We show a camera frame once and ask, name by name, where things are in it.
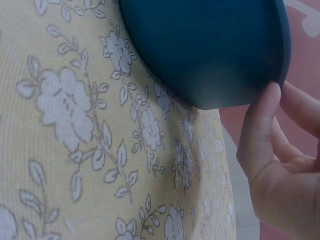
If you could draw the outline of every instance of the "finger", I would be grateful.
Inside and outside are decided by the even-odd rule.
[[[246,113],[237,158],[249,181],[274,161],[271,135],[280,98],[279,85],[271,82]]]
[[[279,122],[276,117],[273,119],[271,144],[273,153],[279,158],[280,162],[282,163],[287,163],[290,160],[303,155],[300,150],[289,143],[287,137],[280,128]]]
[[[320,137],[320,102],[305,92],[285,82],[281,108],[299,127]]]

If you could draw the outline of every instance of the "floor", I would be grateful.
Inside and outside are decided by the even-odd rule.
[[[247,178],[236,159],[237,147],[225,128],[223,136],[232,184],[236,237],[238,240],[259,240],[260,222],[252,208]]]

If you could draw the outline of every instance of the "white flower print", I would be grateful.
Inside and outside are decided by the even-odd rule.
[[[219,110],[214,110],[212,111],[212,117],[214,120],[220,120],[220,114],[219,114]]]
[[[181,176],[182,176],[182,184],[185,188],[189,188],[191,185],[191,181],[189,180],[189,173],[187,171],[187,166],[184,165],[183,168],[181,168]]]
[[[198,150],[200,152],[202,162],[205,162],[208,158],[208,147],[204,137],[198,138]]]
[[[228,227],[230,227],[233,219],[232,216],[234,214],[234,206],[231,202],[228,203],[228,209],[227,209],[227,214],[226,214],[226,223]]]
[[[202,205],[203,205],[203,208],[204,208],[204,216],[206,218],[210,218],[212,216],[212,202],[209,199],[208,192],[205,193]]]
[[[180,141],[178,141],[175,144],[175,153],[176,153],[176,164],[177,165],[182,164],[185,159],[185,154],[184,154],[184,149],[183,149]]]
[[[222,154],[224,147],[222,146],[221,139],[217,138],[214,140],[215,151],[217,154]]]
[[[222,186],[223,186],[224,188],[226,188],[226,186],[227,186],[226,175],[221,174],[221,182],[222,182]]]
[[[163,83],[154,82],[154,92],[156,95],[156,102],[162,108],[162,115],[164,119],[167,119],[167,113],[170,111],[170,98],[168,91]]]
[[[216,188],[214,188],[213,190],[214,192],[214,210],[219,210],[220,209],[220,198],[221,198],[221,194],[218,194],[218,190]]]
[[[192,174],[192,172],[194,171],[194,160],[192,158],[192,154],[189,151],[186,152],[186,170],[190,174]]]
[[[211,154],[211,160],[212,160],[212,170],[215,173],[217,171],[217,160],[216,160],[216,156],[213,153]]]
[[[111,31],[110,36],[106,38],[103,55],[111,58],[116,71],[121,71],[126,75],[130,74],[132,58],[129,53],[129,41],[127,39],[124,40],[121,36],[116,35],[114,31]]]
[[[183,127],[183,137],[186,138],[189,145],[191,145],[194,141],[194,131],[192,130],[192,126],[187,116],[184,116],[184,118],[181,120],[181,125]]]
[[[54,125],[57,139],[74,152],[81,141],[87,143],[92,139],[94,130],[94,124],[87,116],[91,101],[85,85],[67,67],[58,73],[45,70],[42,79],[41,94],[36,101],[42,112],[42,123]]]
[[[13,213],[0,205],[0,238],[1,240],[13,240],[18,235],[17,223]]]
[[[164,223],[164,239],[165,240],[184,240],[184,211],[177,204],[177,208],[172,205],[169,208],[169,215]]]
[[[143,126],[142,136],[146,145],[149,146],[152,151],[157,150],[157,146],[161,145],[160,128],[158,120],[155,119],[151,108],[143,110],[141,122]]]
[[[205,131],[208,134],[208,136],[211,137],[212,132],[210,131],[210,128],[209,128],[208,119],[206,117],[203,117],[203,118],[204,118]]]

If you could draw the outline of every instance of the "pink wall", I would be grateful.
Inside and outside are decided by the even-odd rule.
[[[284,0],[291,24],[292,60],[287,81],[320,100],[320,1]],[[247,106],[220,110],[221,121],[236,145]],[[284,113],[277,113],[289,141],[310,156],[317,154],[317,139],[297,127]],[[260,224],[260,240],[289,240],[270,227]]]

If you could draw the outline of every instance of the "leaf print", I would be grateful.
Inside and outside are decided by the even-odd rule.
[[[133,236],[136,234],[137,222],[135,219],[132,219],[126,226],[126,230],[129,231]]]
[[[158,208],[158,212],[161,213],[161,214],[164,214],[166,211],[167,211],[167,206],[166,205],[161,205]]]
[[[146,98],[149,97],[149,88],[148,88],[148,86],[145,86],[145,88],[144,88],[144,94],[145,94]]]
[[[83,160],[83,155],[81,151],[76,151],[69,156],[69,160],[75,164],[80,164]]]
[[[92,158],[92,169],[94,171],[101,170],[105,165],[106,154],[104,147],[99,143],[94,151],[94,155]]]
[[[70,22],[71,21],[71,14],[69,9],[66,5],[62,4],[61,6],[61,14],[65,21]]]
[[[69,43],[61,43],[58,47],[58,53],[65,55],[69,51],[73,51],[74,48]]]
[[[116,27],[115,27],[115,30],[116,30],[116,34],[119,34],[120,33],[120,27],[119,27],[119,25],[117,25]]]
[[[101,83],[100,87],[99,87],[99,93],[106,93],[109,89],[109,85],[106,84],[105,82]]]
[[[32,180],[39,186],[46,184],[46,175],[41,164],[35,160],[29,160],[29,174]]]
[[[124,40],[124,45],[125,45],[125,47],[126,47],[127,49],[129,48],[129,46],[130,46],[129,39],[125,39],[125,40]]]
[[[92,12],[99,19],[106,18],[106,14],[103,11],[100,11],[99,9],[92,9]]]
[[[39,16],[43,15],[47,10],[47,1],[46,0],[34,0],[35,10]]]
[[[118,234],[123,235],[126,232],[126,224],[121,218],[116,219],[115,229]]]
[[[58,216],[59,216],[59,209],[54,208],[51,211],[49,211],[49,213],[45,217],[45,222],[47,224],[54,223],[58,219]]]
[[[82,175],[81,172],[76,171],[71,178],[71,194],[74,203],[81,198],[82,189]]]
[[[138,139],[140,138],[140,132],[137,130],[134,130],[132,133],[133,138]]]
[[[140,216],[141,224],[144,225],[146,217],[145,217],[145,211],[143,210],[142,207],[140,207],[139,216]]]
[[[126,146],[125,146],[123,140],[117,150],[116,158],[117,158],[117,162],[118,162],[119,166],[124,167],[126,165],[126,163],[127,163],[127,150],[126,150]]]
[[[32,81],[28,79],[24,79],[16,85],[17,92],[20,94],[21,97],[25,99],[32,98],[36,88],[37,85],[35,85]]]
[[[136,143],[133,145],[133,147],[131,149],[131,153],[135,154],[138,151],[138,149],[141,149],[141,148],[142,148],[142,146],[140,145],[140,143]]]
[[[46,235],[44,235],[43,240],[61,240],[61,234],[50,232]]]
[[[150,197],[150,194],[148,194],[148,196],[146,197],[146,200],[145,200],[145,209],[146,209],[146,212],[149,213],[150,210],[151,210],[151,197]]]
[[[99,39],[100,39],[101,44],[106,47],[107,46],[107,39],[104,36],[100,36]]]
[[[158,219],[157,216],[151,214],[151,215],[150,215],[150,219],[151,219],[151,221],[153,222],[153,225],[154,225],[156,228],[159,227],[160,222],[159,222],[159,219]]]
[[[78,49],[78,40],[77,40],[77,38],[75,37],[75,36],[73,36],[72,37],[72,45],[73,45],[73,48],[75,49],[75,50],[77,50]]]
[[[133,122],[135,123],[137,120],[137,109],[136,109],[136,105],[134,102],[131,104],[130,113],[131,113],[131,118],[132,118]]]
[[[132,82],[129,82],[129,83],[128,83],[128,89],[134,91],[134,90],[137,89],[137,85],[135,85],[135,84],[132,83]]]
[[[92,8],[92,0],[84,0],[83,4],[84,4],[86,9]]]
[[[143,229],[145,229],[149,234],[154,234],[154,228],[150,225],[144,226]]]
[[[73,11],[75,12],[75,14],[77,14],[79,16],[84,16],[85,15],[85,11],[79,6],[75,6],[73,8]]]
[[[34,56],[28,56],[27,62],[30,74],[36,79],[41,68],[39,60]]]
[[[89,60],[89,54],[88,54],[87,50],[84,49],[81,53],[81,62],[82,62],[82,66],[84,67],[84,69],[87,68],[88,60]]]
[[[35,226],[32,223],[30,223],[30,222],[28,222],[26,220],[22,220],[22,225],[23,225],[23,228],[24,228],[24,231],[26,232],[26,234],[32,240],[35,240],[37,238],[37,232],[36,232]]]
[[[107,102],[103,99],[98,99],[96,101],[96,105],[98,106],[98,108],[100,108],[101,110],[104,110],[107,108]]]
[[[120,199],[120,198],[123,198],[127,194],[127,192],[128,192],[127,187],[121,186],[116,191],[115,196]]]
[[[118,176],[119,172],[118,169],[114,168],[114,169],[110,169],[109,171],[106,172],[105,177],[104,177],[104,182],[106,184],[111,184],[113,183]]]
[[[3,240],[15,240],[18,235],[15,215],[0,204],[0,237]]]
[[[130,57],[132,60],[137,60],[137,56],[134,52],[130,52]]]
[[[129,174],[129,186],[133,186],[138,180],[138,170],[132,171]]]
[[[20,189],[19,196],[20,196],[21,202],[25,206],[36,211],[36,213],[41,217],[42,215],[41,203],[33,193]]]
[[[57,38],[62,35],[60,29],[51,24],[48,25],[46,30],[54,38]]]
[[[102,131],[103,131],[103,142],[105,146],[107,147],[108,150],[110,150],[111,145],[112,145],[112,135],[110,132],[110,128],[106,121],[103,120],[102,124]]]
[[[119,71],[114,71],[112,74],[111,74],[111,77],[112,79],[115,79],[115,80],[118,80],[121,76],[121,73]]]
[[[126,87],[122,87],[120,89],[120,104],[121,106],[125,104],[128,100],[128,89]]]
[[[75,67],[75,68],[78,68],[78,69],[81,69],[82,68],[82,64],[81,62],[79,62],[78,59],[73,59],[70,64]]]

